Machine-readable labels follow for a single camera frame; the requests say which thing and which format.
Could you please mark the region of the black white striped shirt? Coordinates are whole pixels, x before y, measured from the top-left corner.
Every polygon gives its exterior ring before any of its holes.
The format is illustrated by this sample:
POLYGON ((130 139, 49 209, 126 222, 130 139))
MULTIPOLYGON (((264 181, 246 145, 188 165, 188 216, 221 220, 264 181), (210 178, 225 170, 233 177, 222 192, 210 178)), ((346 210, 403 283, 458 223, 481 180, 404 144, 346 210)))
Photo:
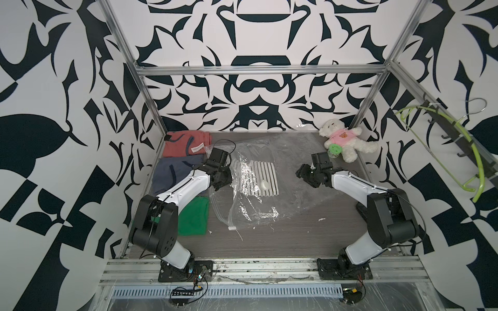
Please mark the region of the black white striped shirt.
POLYGON ((239 166, 241 180, 237 190, 247 196, 265 197, 277 196, 280 194, 276 168, 271 162, 249 161, 241 163, 239 166), (269 182, 271 189, 262 190, 260 183, 262 180, 269 182))

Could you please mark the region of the red tank top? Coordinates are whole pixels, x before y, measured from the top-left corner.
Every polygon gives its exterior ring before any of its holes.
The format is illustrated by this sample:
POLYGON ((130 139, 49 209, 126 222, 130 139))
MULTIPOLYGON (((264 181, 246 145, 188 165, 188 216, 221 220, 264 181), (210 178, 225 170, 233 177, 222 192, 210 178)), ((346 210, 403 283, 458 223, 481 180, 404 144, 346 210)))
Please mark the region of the red tank top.
POLYGON ((212 137, 209 132, 199 130, 183 130, 167 132, 163 158, 182 158, 205 154, 205 148, 210 146, 212 137))

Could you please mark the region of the blue tank top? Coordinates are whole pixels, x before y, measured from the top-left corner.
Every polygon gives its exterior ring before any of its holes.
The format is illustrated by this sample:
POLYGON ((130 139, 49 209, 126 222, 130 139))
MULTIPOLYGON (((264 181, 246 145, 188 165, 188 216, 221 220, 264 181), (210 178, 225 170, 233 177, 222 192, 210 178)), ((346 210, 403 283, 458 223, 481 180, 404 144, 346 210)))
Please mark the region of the blue tank top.
POLYGON ((182 181, 197 165, 204 160, 202 154, 180 158, 162 158, 153 174, 151 193, 158 195, 182 181))

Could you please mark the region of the clear plastic vacuum bag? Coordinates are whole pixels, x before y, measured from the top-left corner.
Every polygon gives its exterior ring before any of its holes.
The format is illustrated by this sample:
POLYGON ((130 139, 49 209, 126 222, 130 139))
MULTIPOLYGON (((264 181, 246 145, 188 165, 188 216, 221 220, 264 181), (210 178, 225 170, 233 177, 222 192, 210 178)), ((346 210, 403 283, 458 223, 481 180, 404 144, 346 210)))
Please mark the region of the clear plastic vacuum bag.
POLYGON ((306 214, 317 224, 340 217, 359 220, 353 198, 323 185, 315 189, 295 175, 301 165, 312 163, 312 154, 325 150, 324 142, 316 132, 215 132, 213 145, 232 154, 233 180, 218 191, 206 191, 211 217, 229 231, 254 229, 306 214), (274 164, 279 195, 247 196, 237 190, 241 180, 239 166, 249 161, 274 164))

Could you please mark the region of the green garment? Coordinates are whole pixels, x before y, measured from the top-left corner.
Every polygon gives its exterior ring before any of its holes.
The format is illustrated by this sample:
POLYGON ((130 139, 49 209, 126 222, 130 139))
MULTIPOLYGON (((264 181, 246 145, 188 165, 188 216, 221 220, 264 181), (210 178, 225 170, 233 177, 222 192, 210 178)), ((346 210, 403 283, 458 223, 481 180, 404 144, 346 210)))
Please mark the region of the green garment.
POLYGON ((189 237, 206 234, 209 210, 210 200, 206 197, 195 197, 190 201, 178 216, 178 235, 189 237))

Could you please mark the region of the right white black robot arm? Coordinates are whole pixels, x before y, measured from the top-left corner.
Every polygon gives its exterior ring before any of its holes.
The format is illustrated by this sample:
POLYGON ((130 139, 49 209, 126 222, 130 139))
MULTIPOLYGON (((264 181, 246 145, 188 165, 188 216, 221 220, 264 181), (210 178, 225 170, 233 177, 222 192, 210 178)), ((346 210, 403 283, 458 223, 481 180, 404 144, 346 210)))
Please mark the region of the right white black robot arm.
POLYGON ((313 154, 312 165, 303 164, 296 177, 313 188, 325 186, 341 191, 363 206, 367 232, 343 248, 337 265, 327 269, 322 260, 319 270, 341 278, 355 277, 368 263, 393 246, 420 236, 416 209, 402 189, 386 189, 370 183, 340 167, 334 167, 327 153, 313 154))

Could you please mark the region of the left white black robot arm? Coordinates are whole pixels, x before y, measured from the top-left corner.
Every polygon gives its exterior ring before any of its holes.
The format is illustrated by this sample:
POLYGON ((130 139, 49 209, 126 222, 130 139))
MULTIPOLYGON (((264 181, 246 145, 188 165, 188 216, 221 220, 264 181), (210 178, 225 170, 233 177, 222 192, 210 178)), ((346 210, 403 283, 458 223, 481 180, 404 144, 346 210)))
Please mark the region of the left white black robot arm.
POLYGON ((229 152, 213 148, 205 163, 194 167, 171 189, 144 196, 137 207, 128 241, 178 270, 192 269, 193 254, 177 241, 178 217, 198 194, 210 187, 219 190, 231 184, 231 160, 229 152))

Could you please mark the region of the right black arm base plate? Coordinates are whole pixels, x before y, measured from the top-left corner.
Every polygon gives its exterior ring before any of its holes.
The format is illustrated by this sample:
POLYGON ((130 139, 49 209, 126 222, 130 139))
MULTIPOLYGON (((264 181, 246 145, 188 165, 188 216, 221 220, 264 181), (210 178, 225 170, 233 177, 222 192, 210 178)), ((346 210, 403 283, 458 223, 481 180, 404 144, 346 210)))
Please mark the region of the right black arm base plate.
POLYGON ((317 270, 321 280, 325 281, 364 281, 373 279, 370 266, 354 265, 347 257, 338 259, 317 259, 317 270))

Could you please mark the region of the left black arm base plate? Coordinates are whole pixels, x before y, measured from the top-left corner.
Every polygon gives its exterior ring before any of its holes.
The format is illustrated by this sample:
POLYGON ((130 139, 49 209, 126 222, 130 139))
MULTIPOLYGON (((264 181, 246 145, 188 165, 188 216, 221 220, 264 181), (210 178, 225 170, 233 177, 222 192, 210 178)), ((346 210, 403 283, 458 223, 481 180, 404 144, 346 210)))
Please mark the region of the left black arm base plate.
POLYGON ((202 279, 210 281, 213 266, 212 260, 190 260, 185 268, 179 269, 162 260, 158 282, 193 282, 202 279))

